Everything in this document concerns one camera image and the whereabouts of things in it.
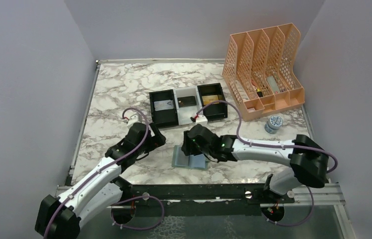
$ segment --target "small can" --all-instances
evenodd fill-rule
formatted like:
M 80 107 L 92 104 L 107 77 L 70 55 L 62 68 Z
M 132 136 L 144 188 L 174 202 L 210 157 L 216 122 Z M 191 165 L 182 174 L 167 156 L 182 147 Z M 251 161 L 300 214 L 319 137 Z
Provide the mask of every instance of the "small can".
M 271 116 L 265 124 L 265 130 L 268 133 L 276 133 L 282 125 L 282 118 L 280 116 Z

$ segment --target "perforated divider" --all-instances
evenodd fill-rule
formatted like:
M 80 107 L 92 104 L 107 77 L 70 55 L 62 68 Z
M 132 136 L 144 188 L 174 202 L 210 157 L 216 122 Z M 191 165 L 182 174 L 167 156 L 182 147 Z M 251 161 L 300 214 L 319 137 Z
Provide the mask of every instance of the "perforated divider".
M 223 77 L 245 121 L 304 103 L 304 89 L 292 71 L 299 40 L 292 23 L 230 36 Z M 275 92 L 270 76 L 278 86 Z

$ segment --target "purple cable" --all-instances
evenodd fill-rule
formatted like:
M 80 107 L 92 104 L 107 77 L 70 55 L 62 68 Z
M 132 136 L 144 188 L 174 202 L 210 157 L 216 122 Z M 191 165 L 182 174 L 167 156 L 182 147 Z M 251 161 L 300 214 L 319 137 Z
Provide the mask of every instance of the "purple cable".
M 242 114 L 240 113 L 239 109 L 237 109 L 237 107 L 235 105 L 231 104 L 230 102 L 227 102 L 227 101 L 212 101 L 211 103 L 205 105 L 200 110 L 198 110 L 196 112 L 196 115 L 198 115 L 206 107 L 208 107 L 208 106 L 210 106 L 210 105 L 212 105 L 214 103 L 224 103 L 224 104 L 227 104 L 227 105 L 233 107 L 234 110 L 236 110 L 237 114 L 239 115 L 239 125 L 237 126 L 237 131 L 236 131 L 237 138 L 240 140 L 240 142 L 242 142 L 244 144 L 250 145 L 250 142 L 244 140 L 239 135 L 240 127 L 242 126 Z M 326 154 L 326 155 L 328 155 L 329 157 L 331 157 L 334 160 L 334 166 L 331 169 L 327 170 L 327 173 L 330 173 L 330 172 L 334 171 L 337 168 L 337 166 L 338 166 L 338 160 L 337 160 L 337 158 L 333 154 L 331 154 L 331 153 L 329 153 L 329 152 L 327 152 L 325 150 L 319 149 L 319 148 L 313 148 L 313 147 L 307 147 L 307 146 L 300 146 L 300 145 L 283 145 L 283 146 L 282 145 L 270 145 L 270 144 L 264 144 L 264 143 L 252 143 L 252 145 L 259 146 L 259 147 L 267 147 L 267 148 L 283 148 L 283 147 L 284 148 L 300 148 L 300 149 L 312 150 L 312 151 L 316 151 L 316 152 L 319 152 L 319 153 Z M 278 226 L 294 227 L 294 226 L 301 225 L 301 224 L 307 222 L 310 219 L 310 217 L 313 214 L 313 210 L 314 210 L 314 206 L 315 206 L 315 200 L 313 199 L 313 194 L 312 194 L 312 191 L 310 190 L 310 188 L 308 187 L 307 189 L 309 190 L 310 197 L 312 198 L 312 207 L 310 209 L 310 213 L 305 217 L 305 219 L 301 220 L 298 223 L 289 224 L 289 225 L 277 223 Z
M 214 103 L 218 103 L 218 102 L 219 103 L 225 103 L 225 104 L 233 107 L 236 110 L 237 114 L 239 115 L 239 126 L 237 126 L 237 131 L 236 131 L 237 138 L 242 143 L 250 145 L 250 142 L 244 140 L 239 135 L 240 127 L 242 126 L 242 114 L 240 113 L 239 109 L 237 109 L 237 107 L 235 105 L 231 104 L 230 102 L 226 102 L 226 101 L 212 101 L 211 103 L 205 105 L 200 110 L 198 110 L 196 112 L 196 115 L 198 115 L 206 107 L 208 107 L 208 106 L 210 106 L 210 105 L 212 105 Z M 326 154 L 326 155 L 330 156 L 334 160 L 334 166 L 331 169 L 327 170 L 327 173 L 330 173 L 330 172 L 334 171 L 337 168 L 337 166 L 338 166 L 338 160 L 337 160 L 337 158 L 333 154 L 331 154 L 331 153 L 329 153 L 329 152 L 327 152 L 327 151 L 325 151 L 323 149 L 319 149 L 319 148 L 313 148 L 313 147 L 307 147 L 307 146 L 300 146 L 300 145 L 283 145 L 283 146 L 281 146 L 281 145 L 270 145 L 270 144 L 264 144 L 264 143 L 252 143 L 252 146 L 267 147 L 267 148 L 283 148 L 283 147 L 284 148 L 300 148 L 300 149 L 312 150 L 312 151 L 315 151 L 315 152 Z
M 299 226 L 299 225 L 302 225 L 303 223 L 307 222 L 310 217 L 312 216 L 313 214 L 313 211 L 315 210 L 315 200 L 313 199 L 313 194 L 312 194 L 312 190 L 310 190 L 309 187 L 307 187 L 307 190 L 309 190 L 309 194 L 310 194 L 310 198 L 312 199 L 312 207 L 310 208 L 310 212 L 309 214 L 301 221 L 299 221 L 298 223 L 292 223 L 292 224 L 282 224 L 282 223 L 278 223 L 278 222 L 274 222 L 274 221 L 271 221 L 269 220 L 265 214 L 263 214 L 263 216 L 267 219 L 268 222 L 272 223 L 272 224 L 275 224 L 276 226 L 280 226 L 280 227 L 295 227 L 295 226 Z
M 137 109 L 137 108 L 134 108 L 134 107 L 129 107 L 129 108 L 127 108 L 127 109 L 125 109 L 124 111 L 123 111 L 123 114 L 122 114 L 122 118 L 124 118 L 124 114 L 125 114 L 125 112 L 126 111 L 128 111 L 128 110 L 133 110 L 133 111 L 136 111 L 136 112 L 138 112 L 139 114 L 141 114 L 142 115 L 142 117 L 143 117 L 143 119 L 145 120 L 145 124 L 146 124 L 146 131 L 145 131 L 145 135 L 144 135 L 144 137 L 143 137 L 143 139 L 142 139 L 142 141 L 140 141 L 140 143 L 132 150 L 132 151 L 130 151 L 130 152 L 128 152 L 128 153 L 126 153 L 125 155 L 123 155 L 123 156 L 121 156 L 120 158 L 118 158 L 117 160 L 114 160 L 113 162 L 111 162 L 111 163 L 109 163 L 109 164 L 107 164 L 107 165 L 105 165 L 105 166 L 103 166 L 102 168 L 101 168 L 101 171 L 102 170 L 105 170 L 105 169 L 107 169 L 108 167 L 111 167 L 111 166 L 113 166 L 114 164 L 116 164 L 116 163 L 118 163 L 118 162 L 120 162 L 121 160 L 123 160 L 123 159 L 125 159 L 126 157 L 128 157 L 128 156 L 130 156 L 131 154 L 133 154 L 136 150 L 138 150 L 141 146 L 142 146 L 142 144 L 145 142 L 145 140 L 146 140 L 146 137 L 147 137 L 147 135 L 149 134 L 149 122 L 147 121 L 147 118 L 146 118 L 146 116 L 145 116 L 145 114 L 141 111 L 141 110 L 139 110 L 139 109 Z M 94 172 L 89 178 L 87 178 L 76 190 L 74 190 L 73 191 L 73 193 L 71 194 L 72 196 L 74 196 L 74 195 L 76 195 L 86 184 L 88 184 L 96 175 L 98 175 L 98 172 Z M 47 237 L 48 237 L 48 233 L 49 233 L 49 230 L 50 230 L 50 228 L 51 228 L 51 225 L 52 225 L 52 222 L 54 221 L 54 219 L 57 217 L 57 214 L 58 214 L 58 212 L 60 212 L 60 210 L 63 208 L 63 206 L 68 202 L 70 200 L 70 198 L 66 198 L 59 206 L 58 206 L 58 208 L 57 208 L 57 210 L 55 210 L 55 212 L 54 212 L 54 214 L 52 214 L 52 216 L 51 216 L 51 219 L 49 220 L 49 222 L 48 222 L 48 225 L 46 226 L 46 229 L 45 229 L 45 232 L 44 232 L 44 234 L 43 234 L 43 239 L 47 239 Z
M 113 219 L 113 225 L 120 226 L 121 228 L 133 229 L 133 230 L 136 230 L 136 231 L 145 231 L 145 230 L 149 230 L 149 229 L 152 229 L 152 228 L 155 228 L 155 227 L 159 226 L 162 223 L 162 220 L 164 219 L 165 209 L 164 209 L 164 205 L 162 204 L 162 201 L 159 200 L 158 198 L 154 197 L 154 196 L 150 196 L 150 195 L 149 196 L 138 196 L 138 197 L 130 198 L 130 199 L 115 203 L 114 205 L 123 204 L 123 203 L 130 202 L 130 201 L 140 199 L 140 198 L 152 198 L 152 199 L 155 199 L 157 202 L 159 202 L 159 204 L 161 205 L 162 215 L 161 215 L 161 218 L 159 218 L 158 222 L 156 224 L 154 224 L 150 227 L 146 227 L 146 228 L 130 227 L 130 226 L 125 226 L 123 224 L 118 224 L 116 222 L 116 220 L 114 219 L 114 215 L 111 213 L 111 218 Z

